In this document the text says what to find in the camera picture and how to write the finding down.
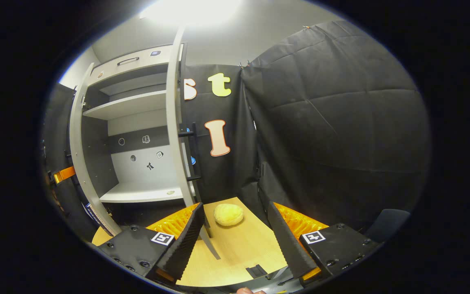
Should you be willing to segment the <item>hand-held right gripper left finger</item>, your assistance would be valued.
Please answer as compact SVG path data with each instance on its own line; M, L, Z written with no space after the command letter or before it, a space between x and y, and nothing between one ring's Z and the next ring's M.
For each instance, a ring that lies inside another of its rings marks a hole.
M97 249L142 278L175 284L188 266L204 221L203 204L195 203L148 227L131 225Z

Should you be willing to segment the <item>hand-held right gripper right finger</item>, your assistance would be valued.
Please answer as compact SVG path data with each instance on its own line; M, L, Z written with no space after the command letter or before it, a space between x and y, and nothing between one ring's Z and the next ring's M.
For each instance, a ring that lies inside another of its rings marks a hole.
M348 225L325 225L272 201L267 219L289 270L302 286L341 275L380 246Z

